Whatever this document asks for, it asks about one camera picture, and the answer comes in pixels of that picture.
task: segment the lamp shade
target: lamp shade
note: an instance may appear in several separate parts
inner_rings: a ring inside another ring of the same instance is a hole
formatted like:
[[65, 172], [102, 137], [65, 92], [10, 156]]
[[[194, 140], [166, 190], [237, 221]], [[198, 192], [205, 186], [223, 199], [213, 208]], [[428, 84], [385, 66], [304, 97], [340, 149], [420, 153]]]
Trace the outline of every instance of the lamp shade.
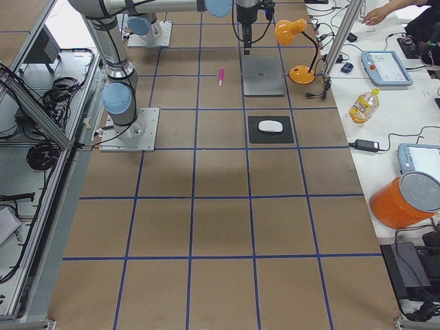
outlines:
[[275, 25], [276, 40], [283, 46], [290, 45], [295, 35], [305, 31], [307, 22], [305, 19], [297, 19], [294, 22], [285, 19]]

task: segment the blue joint cap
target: blue joint cap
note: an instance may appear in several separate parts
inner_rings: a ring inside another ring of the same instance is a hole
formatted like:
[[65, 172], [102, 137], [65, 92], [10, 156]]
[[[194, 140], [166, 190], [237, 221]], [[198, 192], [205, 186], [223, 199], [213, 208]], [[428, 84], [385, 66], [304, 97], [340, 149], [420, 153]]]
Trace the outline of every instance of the blue joint cap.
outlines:
[[120, 115], [131, 105], [130, 89], [120, 82], [113, 82], [102, 90], [101, 100], [105, 109], [112, 115]]
[[138, 36], [144, 36], [150, 31], [150, 22], [140, 16], [130, 16], [127, 26], [132, 33], [137, 34]]
[[205, 0], [206, 9], [215, 17], [223, 17], [232, 9], [232, 0]]

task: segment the person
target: person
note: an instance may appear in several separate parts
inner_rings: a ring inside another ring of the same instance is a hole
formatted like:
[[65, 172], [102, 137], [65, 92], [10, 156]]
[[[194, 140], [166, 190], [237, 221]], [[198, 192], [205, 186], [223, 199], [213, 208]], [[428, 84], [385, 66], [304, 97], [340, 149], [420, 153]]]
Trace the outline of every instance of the person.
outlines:
[[[406, 34], [410, 36], [416, 45], [417, 51], [426, 49], [425, 43], [430, 40], [438, 31], [435, 23], [440, 22], [440, 1], [439, 0], [391, 0], [382, 7], [371, 10], [363, 19], [365, 25], [377, 25], [382, 22], [390, 13], [411, 5], [430, 6], [418, 17], [413, 19], [405, 27]], [[440, 64], [440, 47], [430, 49], [429, 54], [419, 54], [427, 64]]]

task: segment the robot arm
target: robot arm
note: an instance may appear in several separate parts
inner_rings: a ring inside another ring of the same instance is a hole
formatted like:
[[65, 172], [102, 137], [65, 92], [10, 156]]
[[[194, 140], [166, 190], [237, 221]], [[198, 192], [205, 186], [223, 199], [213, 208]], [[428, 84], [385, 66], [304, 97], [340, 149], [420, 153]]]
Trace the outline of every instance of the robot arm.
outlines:
[[119, 140], [141, 138], [146, 130], [136, 107], [138, 73], [127, 58], [116, 16], [129, 13], [138, 18], [139, 31], [147, 31], [156, 12], [209, 11], [222, 17], [230, 12], [232, 0], [69, 0], [86, 18], [98, 47], [109, 84], [102, 90], [102, 103], [113, 120]]
[[264, 10], [266, 19], [272, 22], [275, 3], [272, 0], [236, 0], [236, 19], [241, 23], [244, 54], [249, 55], [252, 41], [252, 24], [256, 22], [258, 11]]

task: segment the touchscreen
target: touchscreen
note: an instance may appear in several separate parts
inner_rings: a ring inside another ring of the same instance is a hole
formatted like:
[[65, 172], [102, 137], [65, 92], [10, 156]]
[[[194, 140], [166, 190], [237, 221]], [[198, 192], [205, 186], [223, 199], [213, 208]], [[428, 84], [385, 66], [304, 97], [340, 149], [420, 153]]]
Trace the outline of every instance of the touchscreen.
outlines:
[[370, 58], [383, 81], [406, 81], [392, 53], [370, 53]]
[[415, 171], [432, 175], [440, 181], [440, 148], [415, 148], [409, 146]]

